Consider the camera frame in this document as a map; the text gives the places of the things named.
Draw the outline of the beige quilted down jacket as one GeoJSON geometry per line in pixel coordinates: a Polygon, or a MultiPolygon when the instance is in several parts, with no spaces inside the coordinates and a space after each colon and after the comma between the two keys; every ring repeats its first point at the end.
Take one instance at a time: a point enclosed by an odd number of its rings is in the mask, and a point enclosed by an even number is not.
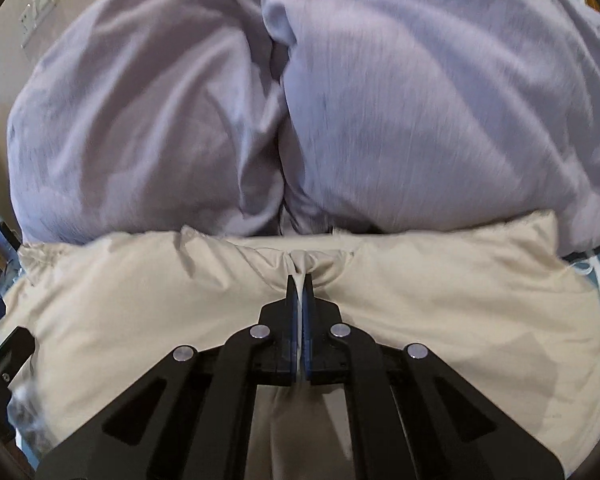
{"type": "Polygon", "coordinates": [[[219,346],[304,278],[380,344],[429,347],[565,471],[600,440],[600,264],[558,257],[549,212],[456,233],[114,233],[19,257],[0,343],[22,326],[38,344],[10,404],[38,455],[173,348],[219,346]]]}

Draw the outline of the left lavender pillow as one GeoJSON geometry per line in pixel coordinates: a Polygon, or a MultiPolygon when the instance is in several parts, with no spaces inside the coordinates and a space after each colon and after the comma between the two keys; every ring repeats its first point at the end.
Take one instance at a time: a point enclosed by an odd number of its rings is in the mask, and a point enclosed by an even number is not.
{"type": "Polygon", "coordinates": [[[7,123],[28,243],[112,232],[273,234],[286,115],[260,0],[96,0],[42,56],[7,123]]]}

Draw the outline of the lavender pillow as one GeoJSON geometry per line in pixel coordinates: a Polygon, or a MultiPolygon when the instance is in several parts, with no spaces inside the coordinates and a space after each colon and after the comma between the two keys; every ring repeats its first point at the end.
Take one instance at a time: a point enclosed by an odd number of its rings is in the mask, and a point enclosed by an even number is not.
{"type": "Polygon", "coordinates": [[[112,232],[273,234],[286,115],[260,0],[96,0],[42,56],[7,123],[28,243],[112,232]]]}
{"type": "Polygon", "coordinates": [[[285,206],[302,234],[556,214],[600,246],[600,14],[574,0],[262,0],[288,51],[285,206]]]}

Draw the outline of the right lavender pillow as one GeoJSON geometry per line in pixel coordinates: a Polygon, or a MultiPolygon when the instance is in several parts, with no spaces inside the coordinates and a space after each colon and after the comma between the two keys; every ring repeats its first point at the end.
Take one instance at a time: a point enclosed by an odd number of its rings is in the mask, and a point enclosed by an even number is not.
{"type": "Polygon", "coordinates": [[[262,0],[288,51],[285,206],[302,234],[556,214],[600,246],[600,14],[574,0],[262,0]]]}

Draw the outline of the white wall socket plate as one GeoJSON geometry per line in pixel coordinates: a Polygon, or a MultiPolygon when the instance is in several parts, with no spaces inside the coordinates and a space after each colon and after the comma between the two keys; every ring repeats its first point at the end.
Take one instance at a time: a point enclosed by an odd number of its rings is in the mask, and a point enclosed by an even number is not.
{"type": "Polygon", "coordinates": [[[59,0],[29,0],[19,17],[20,46],[24,48],[59,0]]]}

